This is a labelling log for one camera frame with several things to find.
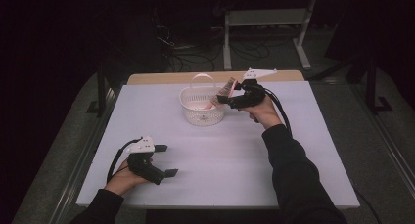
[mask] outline dark wall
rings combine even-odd
[[[365,49],[415,110],[413,0],[350,0],[327,51],[345,60]]]
[[[1,223],[9,223],[94,73],[77,0],[8,0],[1,24]]]

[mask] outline person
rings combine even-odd
[[[273,167],[272,183],[283,223],[347,223],[320,183],[318,169],[282,123],[272,100],[266,96],[259,105],[242,111],[248,112],[250,118],[265,129],[262,138]],[[114,223],[122,205],[122,195],[145,182],[129,171],[125,161],[105,188],[98,191],[91,204],[71,223]]]

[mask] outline cable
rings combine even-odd
[[[122,152],[124,151],[124,149],[125,149],[126,147],[128,147],[128,145],[130,145],[130,144],[132,144],[132,143],[138,143],[141,139],[134,139],[134,140],[131,140],[131,141],[129,141],[128,143],[126,143],[124,146],[122,146],[122,148],[118,149],[118,152],[116,153],[116,155],[115,155],[115,157],[114,157],[114,159],[113,159],[113,162],[111,163],[111,166],[110,166],[110,169],[109,169],[109,171],[108,171],[108,174],[107,174],[107,183],[108,183],[108,182],[110,182],[111,178],[113,178],[113,171],[114,171],[114,168],[115,168],[116,163],[118,162],[119,158],[121,157]]]
[[[357,188],[354,186],[354,185],[352,185],[352,187],[353,187],[353,190],[357,193],[357,195],[359,196],[359,197],[361,197],[362,199],[363,199],[363,201],[367,204],[367,206],[370,208],[370,210],[372,211],[372,213],[373,213],[373,215],[375,216],[375,218],[376,218],[376,221],[379,223],[379,224],[382,224],[382,221],[381,221],[381,218],[379,218],[379,215],[378,215],[378,213],[376,212],[376,210],[375,210],[375,208],[373,208],[373,206],[372,206],[372,204],[369,202],[369,201],[367,201],[366,200],[366,198],[357,190]]]
[[[291,137],[293,138],[293,133],[292,133],[292,131],[291,131],[290,121],[288,120],[287,115],[286,115],[286,113],[284,112],[284,109],[283,109],[283,106],[281,105],[280,100],[279,100],[279,99],[277,98],[277,96],[276,96],[274,93],[272,93],[272,91],[270,91],[269,89],[266,89],[266,88],[265,88],[265,92],[266,92],[266,94],[267,94],[267,95],[271,98],[272,102],[274,102],[274,104],[277,106],[278,110],[280,111],[281,115],[282,115],[282,116],[283,116],[283,118],[284,118],[285,125],[286,125],[286,127],[287,127],[287,129],[288,129],[288,131],[289,131],[289,133],[290,133],[290,135],[291,135]]]

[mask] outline metal frame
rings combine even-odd
[[[281,25],[300,24],[300,34],[293,39],[302,67],[311,69],[308,57],[302,48],[302,42],[308,29],[316,0],[309,0],[307,8],[278,9],[278,10],[246,10],[228,11],[225,15],[225,41],[223,44],[224,69],[231,70],[231,55],[229,48],[229,27],[242,25]]]

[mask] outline white tabletop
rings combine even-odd
[[[280,99],[293,136],[315,163],[320,179],[337,208],[358,207],[309,83],[260,82]],[[106,132],[91,164],[79,197],[88,205],[103,188],[116,151],[126,142],[150,135],[167,152],[153,155],[160,170],[178,168],[160,185],[145,184],[125,194],[124,205],[144,208],[274,208],[272,168],[262,141],[263,128],[246,112],[226,107],[214,126],[188,123],[179,93],[188,84],[123,86]],[[120,164],[127,158],[124,153]]]

